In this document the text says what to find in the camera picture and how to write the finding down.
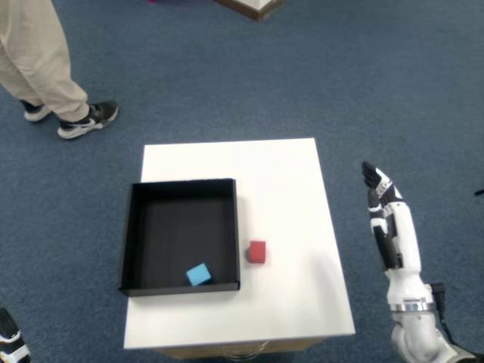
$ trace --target cable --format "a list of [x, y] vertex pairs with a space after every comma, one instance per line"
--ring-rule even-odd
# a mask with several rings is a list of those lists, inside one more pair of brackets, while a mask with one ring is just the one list
[[451, 344], [458, 346], [459, 348], [462, 348], [463, 350], [468, 351], [470, 354], [475, 355], [477, 358], [484, 358], [483, 353], [477, 353], [477, 352], [473, 352], [472, 350], [466, 349], [454, 340], [454, 338], [452, 337], [451, 331], [447, 326], [447, 322], [445, 321], [445, 316], [444, 316], [444, 312], [445, 312], [445, 286], [442, 283], [430, 284], [430, 286], [432, 287], [433, 299], [436, 302], [437, 312], [439, 313], [440, 325], [442, 326], [442, 329], [444, 330], [448, 341], [451, 342]]

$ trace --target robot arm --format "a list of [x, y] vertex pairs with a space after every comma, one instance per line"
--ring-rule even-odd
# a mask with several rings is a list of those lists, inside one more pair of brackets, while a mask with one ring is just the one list
[[392, 341], [410, 363], [454, 363], [475, 358], [453, 346], [436, 329], [433, 295], [420, 278], [420, 252], [410, 209], [392, 181], [363, 163], [368, 211], [383, 270], [389, 279], [387, 300], [396, 326]]

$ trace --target robotic hand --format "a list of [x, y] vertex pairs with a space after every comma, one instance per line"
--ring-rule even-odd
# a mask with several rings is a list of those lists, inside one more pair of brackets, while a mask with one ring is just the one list
[[365, 184], [370, 188], [371, 230], [389, 279], [387, 299], [396, 323], [392, 341], [400, 356], [409, 363], [480, 361], [476, 355], [450, 344], [436, 329], [436, 291], [420, 279], [420, 253], [410, 209], [381, 170], [369, 163], [362, 167]]
[[30, 363], [30, 352], [23, 342], [14, 319], [0, 308], [0, 361], [4, 363]]

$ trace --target black and white sneaker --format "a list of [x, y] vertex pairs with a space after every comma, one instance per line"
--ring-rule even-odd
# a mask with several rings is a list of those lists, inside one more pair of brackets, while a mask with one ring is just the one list
[[29, 102], [24, 100], [20, 102], [25, 108], [25, 113], [23, 114], [23, 117], [25, 117], [25, 119], [27, 121], [30, 121], [31, 123], [37, 123], [38, 121], [42, 121], [51, 112], [44, 104], [41, 104], [40, 106], [34, 106], [33, 104], [30, 104]]
[[93, 130], [101, 130], [116, 119], [118, 111], [118, 105], [113, 101], [90, 104], [88, 116], [80, 121], [69, 123], [60, 120], [60, 127], [57, 129], [57, 133], [62, 138], [71, 139], [78, 138]]

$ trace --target khaki pants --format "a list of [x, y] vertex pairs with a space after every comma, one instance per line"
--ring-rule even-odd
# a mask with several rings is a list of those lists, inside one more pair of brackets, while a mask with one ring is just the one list
[[88, 114], [87, 94], [70, 78], [69, 50], [51, 0], [0, 0], [0, 84], [63, 120]]

